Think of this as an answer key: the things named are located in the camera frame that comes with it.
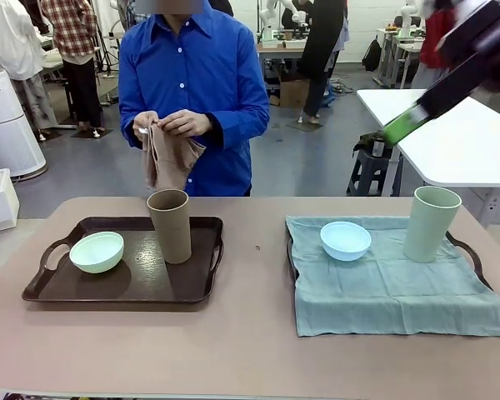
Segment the person's right hand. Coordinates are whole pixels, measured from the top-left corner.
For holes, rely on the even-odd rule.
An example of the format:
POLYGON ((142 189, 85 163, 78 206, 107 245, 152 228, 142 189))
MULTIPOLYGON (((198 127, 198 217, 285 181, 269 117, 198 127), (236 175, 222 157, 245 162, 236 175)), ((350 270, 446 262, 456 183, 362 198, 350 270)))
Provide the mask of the person's right hand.
POLYGON ((132 129, 135 136, 142 141, 143 137, 149 133, 153 124, 158 124, 159 117, 155 111, 140 112, 133 120, 132 129))

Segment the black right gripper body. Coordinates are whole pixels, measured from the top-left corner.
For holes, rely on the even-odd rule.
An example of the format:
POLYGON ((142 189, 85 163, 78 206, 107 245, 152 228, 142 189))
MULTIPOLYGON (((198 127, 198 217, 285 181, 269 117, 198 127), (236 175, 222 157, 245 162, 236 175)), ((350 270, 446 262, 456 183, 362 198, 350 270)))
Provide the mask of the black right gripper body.
POLYGON ((437 45, 451 67, 437 90, 468 94, 482 87, 500 93, 500 1, 461 1, 455 11, 455 26, 437 45))

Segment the person's left hand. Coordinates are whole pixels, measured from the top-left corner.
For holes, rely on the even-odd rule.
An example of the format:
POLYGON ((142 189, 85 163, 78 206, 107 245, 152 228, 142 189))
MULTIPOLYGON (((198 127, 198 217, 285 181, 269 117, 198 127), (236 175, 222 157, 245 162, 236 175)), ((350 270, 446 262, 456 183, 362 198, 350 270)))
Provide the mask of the person's left hand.
POLYGON ((181 138, 202 136, 210 131, 213 126, 207 115, 187 109, 167 115, 160 119, 157 125, 165 133, 181 138))

